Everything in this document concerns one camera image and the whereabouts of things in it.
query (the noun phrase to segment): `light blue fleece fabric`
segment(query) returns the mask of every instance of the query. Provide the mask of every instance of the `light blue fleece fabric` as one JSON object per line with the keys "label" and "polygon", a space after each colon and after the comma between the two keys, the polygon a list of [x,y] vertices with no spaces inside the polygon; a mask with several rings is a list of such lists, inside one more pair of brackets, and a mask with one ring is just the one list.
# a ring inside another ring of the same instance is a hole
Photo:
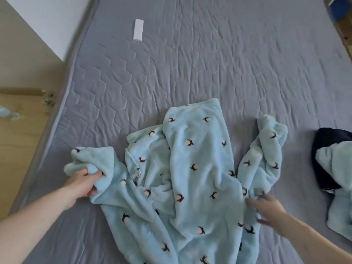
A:
{"label": "light blue fleece fabric", "polygon": [[342,187],[335,190],[326,224],[352,241],[352,142],[322,147],[315,159]]}
{"label": "light blue fleece fabric", "polygon": [[64,170],[103,171],[91,202],[132,264],[255,263],[258,215],[244,198],[279,179],[287,137],[268,115],[258,128],[238,175],[217,99],[170,108],[162,125],[130,134],[126,165],[112,147],[77,147]]}

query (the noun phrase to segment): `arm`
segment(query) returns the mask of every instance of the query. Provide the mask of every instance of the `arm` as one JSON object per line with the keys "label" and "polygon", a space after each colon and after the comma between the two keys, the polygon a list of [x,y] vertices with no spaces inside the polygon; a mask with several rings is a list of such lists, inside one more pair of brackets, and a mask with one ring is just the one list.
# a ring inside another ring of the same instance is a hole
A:
{"label": "arm", "polygon": [[352,264],[352,255],[338,248],[312,227],[288,214],[280,202],[270,195],[262,200],[246,199],[246,203],[258,209],[266,220],[259,223],[271,226],[279,235],[287,238],[306,264]]}
{"label": "arm", "polygon": [[100,177],[101,172],[87,175],[87,169],[77,171],[60,189],[0,221],[3,263],[22,263],[64,210],[72,207],[77,198],[96,193],[93,183]]}

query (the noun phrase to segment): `blue object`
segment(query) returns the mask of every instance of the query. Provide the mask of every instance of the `blue object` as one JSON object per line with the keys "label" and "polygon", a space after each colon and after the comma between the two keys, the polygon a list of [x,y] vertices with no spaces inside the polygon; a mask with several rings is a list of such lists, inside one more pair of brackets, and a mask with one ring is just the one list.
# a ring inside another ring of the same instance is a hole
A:
{"label": "blue object", "polygon": [[91,202],[129,263],[255,263],[259,215],[244,198],[279,179],[287,137],[269,115],[258,128],[238,174],[217,99],[170,108],[162,125],[130,134],[126,165],[112,147],[77,147],[64,171],[103,171]]}
{"label": "blue object", "polygon": [[326,224],[352,241],[352,142],[340,142],[317,150],[315,159],[342,188],[335,190]]}
{"label": "blue object", "polygon": [[351,7],[349,0],[334,0],[329,6],[332,17],[338,21],[346,15]]}

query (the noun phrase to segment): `hand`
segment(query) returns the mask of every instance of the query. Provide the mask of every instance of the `hand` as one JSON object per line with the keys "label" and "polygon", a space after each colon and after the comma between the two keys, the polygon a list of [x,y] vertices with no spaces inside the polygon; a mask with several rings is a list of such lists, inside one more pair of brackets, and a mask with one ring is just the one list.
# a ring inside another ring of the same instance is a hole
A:
{"label": "hand", "polygon": [[261,199],[246,199],[248,205],[255,207],[259,214],[266,218],[266,220],[258,219],[257,222],[272,227],[276,233],[284,236],[284,222],[286,221],[288,213],[279,200],[271,195],[263,193],[263,195],[259,197]]}
{"label": "hand", "polygon": [[73,173],[62,187],[66,190],[66,195],[68,197],[66,209],[71,208],[76,203],[77,198],[95,195],[96,187],[93,184],[101,176],[101,171],[88,175],[88,170],[86,168]]}

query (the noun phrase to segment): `gray mattress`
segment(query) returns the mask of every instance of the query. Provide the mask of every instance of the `gray mattress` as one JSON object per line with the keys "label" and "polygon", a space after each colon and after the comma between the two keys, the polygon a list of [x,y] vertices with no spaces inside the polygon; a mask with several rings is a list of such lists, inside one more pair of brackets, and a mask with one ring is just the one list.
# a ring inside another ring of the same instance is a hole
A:
{"label": "gray mattress", "polygon": [[[144,20],[133,41],[134,19]],[[113,146],[160,124],[173,106],[216,97],[235,163],[257,135],[256,118],[287,124],[282,175],[272,193],[288,212],[341,248],[325,226],[331,200],[310,164],[319,127],[352,131],[352,66],[323,0],[95,0],[11,212],[66,181],[75,146]],[[300,263],[291,244],[261,228],[258,263]],[[26,264],[126,263],[99,206],[64,212]]]}

